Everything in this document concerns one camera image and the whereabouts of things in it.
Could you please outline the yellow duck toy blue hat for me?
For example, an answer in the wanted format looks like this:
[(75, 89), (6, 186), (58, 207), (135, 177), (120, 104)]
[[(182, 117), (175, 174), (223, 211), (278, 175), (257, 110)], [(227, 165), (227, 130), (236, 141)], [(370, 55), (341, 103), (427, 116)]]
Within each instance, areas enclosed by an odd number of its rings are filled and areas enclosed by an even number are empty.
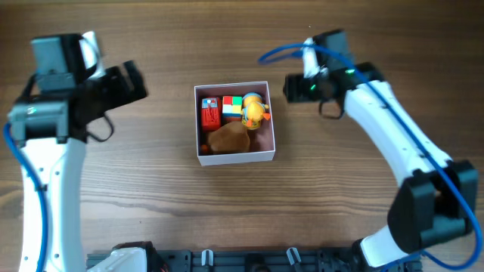
[(247, 122), (261, 122), (262, 120), (270, 120), (269, 105), (264, 104), (262, 96), (250, 92), (243, 96), (243, 109), (241, 111), (241, 121), (245, 125)]

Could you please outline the multicoloured puzzle cube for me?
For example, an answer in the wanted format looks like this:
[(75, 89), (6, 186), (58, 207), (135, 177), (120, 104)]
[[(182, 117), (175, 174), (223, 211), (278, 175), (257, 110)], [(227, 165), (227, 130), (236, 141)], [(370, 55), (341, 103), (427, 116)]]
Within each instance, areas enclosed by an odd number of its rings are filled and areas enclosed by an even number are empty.
[(225, 123), (241, 121), (243, 100), (240, 96), (222, 97), (222, 120)]

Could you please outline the brown plush capybara toy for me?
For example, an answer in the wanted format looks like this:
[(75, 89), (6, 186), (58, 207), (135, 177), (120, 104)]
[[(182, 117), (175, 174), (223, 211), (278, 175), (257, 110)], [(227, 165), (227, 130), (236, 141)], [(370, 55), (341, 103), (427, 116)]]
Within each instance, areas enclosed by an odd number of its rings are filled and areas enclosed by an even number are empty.
[(250, 137), (242, 122), (229, 122), (216, 131), (206, 134), (206, 141), (200, 146), (203, 155), (247, 153)]

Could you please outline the red toy truck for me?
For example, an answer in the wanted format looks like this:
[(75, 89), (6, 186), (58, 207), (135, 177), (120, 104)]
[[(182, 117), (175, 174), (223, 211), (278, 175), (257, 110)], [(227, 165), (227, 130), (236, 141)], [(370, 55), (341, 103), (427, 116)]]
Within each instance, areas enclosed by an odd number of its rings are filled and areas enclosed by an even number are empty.
[(203, 132), (216, 131), (222, 126), (219, 97), (203, 98), (201, 102), (201, 128)]

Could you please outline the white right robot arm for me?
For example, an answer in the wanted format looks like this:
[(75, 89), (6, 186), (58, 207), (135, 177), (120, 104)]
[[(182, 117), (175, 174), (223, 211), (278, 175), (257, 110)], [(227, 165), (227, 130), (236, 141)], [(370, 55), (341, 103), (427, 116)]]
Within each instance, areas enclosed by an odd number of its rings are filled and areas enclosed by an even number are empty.
[(288, 46), (303, 62), (290, 74), (284, 95), (290, 103), (335, 102), (340, 116), (352, 118), (383, 155), (398, 191), (386, 224), (342, 253), (353, 271), (410, 271), (432, 246), (473, 234), (475, 247), (464, 267), (482, 251), (475, 216), (477, 170), (454, 161), (417, 126), (372, 63), (355, 63), (342, 30), (324, 32)]

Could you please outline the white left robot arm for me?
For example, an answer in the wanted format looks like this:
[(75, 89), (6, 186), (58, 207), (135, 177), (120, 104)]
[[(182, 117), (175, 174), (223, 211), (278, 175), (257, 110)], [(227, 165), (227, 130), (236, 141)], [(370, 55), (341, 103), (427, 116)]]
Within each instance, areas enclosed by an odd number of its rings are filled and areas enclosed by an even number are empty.
[(8, 113), (23, 179), (22, 271), (84, 271), (80, 184), (88, 125), (147, 96), (133, 61), (104, 66), (94, 32), (31, 41), (36, 71)]

